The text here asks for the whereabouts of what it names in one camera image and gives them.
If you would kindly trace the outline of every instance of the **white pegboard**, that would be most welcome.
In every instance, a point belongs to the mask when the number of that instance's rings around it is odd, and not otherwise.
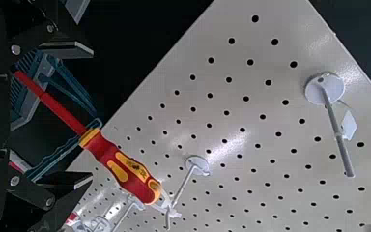
[[[344,80],[342,100],[357,119],[346,142],[354,179],[343,174],[328,113],[303,93],[323,71]],[[187,156],[209,161],[213,175],[192,177],[173,232],[354,232],[371,223],[371,82],[306,0],[214,0],[102,132],[167,192],[186,175]],[[88,152],[70,170],[95,175],[79,214],[115,223],[126,196],[111,175]],[[128,217],[119,231],[164,231],[151,208]]]

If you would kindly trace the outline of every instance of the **dark background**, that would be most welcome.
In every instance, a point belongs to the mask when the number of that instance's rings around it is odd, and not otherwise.
[[[104,123],[211,2],[92,0],[80,27],[95,50],[95,58],[65,63],[94,98]],[[311,3],[371,79],[371,1]],[[91,118],[68,98],[51,87],[47,91],[82,122],[90,122]],[[33,120],[12,132],[9,146],[36,165],[73,136],[40,104]],[[75,149],[53,170],[67,168],[80,151]]]

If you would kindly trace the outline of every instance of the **yellow grip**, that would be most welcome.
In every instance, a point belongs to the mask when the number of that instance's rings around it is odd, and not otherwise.
[[[126,182],[128,180],[128,173],[125,172],[119,165],[117,165],[114,161],[109,161],[107,163],[107,166],[109,166],[114,174],[116,174],[117,178],[119,178],[119,181]]]

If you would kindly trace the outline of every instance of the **pegboard hole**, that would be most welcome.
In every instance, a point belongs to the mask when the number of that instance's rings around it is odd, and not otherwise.
[[[271,44],[272,45],[278,45],[279,44],[279,40],[278,39],[272,39],[271,40]]]
[[[291,68],[296,68],[297,66],[298,66],[298,62],[297,61],[292,61],[290,64],[289,64],[289,66],[291,67]]]
[[[254,15],[254,16],[251,18],[251,21],[254,22],[254,23],[257,23],[259,20],[260,20],[260,17],[259,17],[258,15]]]
[[[234,38],[228,38],[228,43],[229,43],[230,45],[233,45],[233,44],[236,43],[236,39],[234,39]]]
[[[253,66],[253,65],[254,65],[254,60],[253,60],[253,59],[248,59],[248,60],[246,61],[246,64],[247,64],[248,66]]]

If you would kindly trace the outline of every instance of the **screwdriver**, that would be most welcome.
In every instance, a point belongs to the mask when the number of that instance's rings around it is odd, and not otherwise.
[[[12,68],[14,76],[31,90],[58,118],[80,135],[80,147],[90,151],[116,178],[119,185],[135,195],[143,204],[152,205],[160,197],[162,186],[146,166],[125,155],[101,134],[100,129],[86,129],[68,110],[30,79]]]

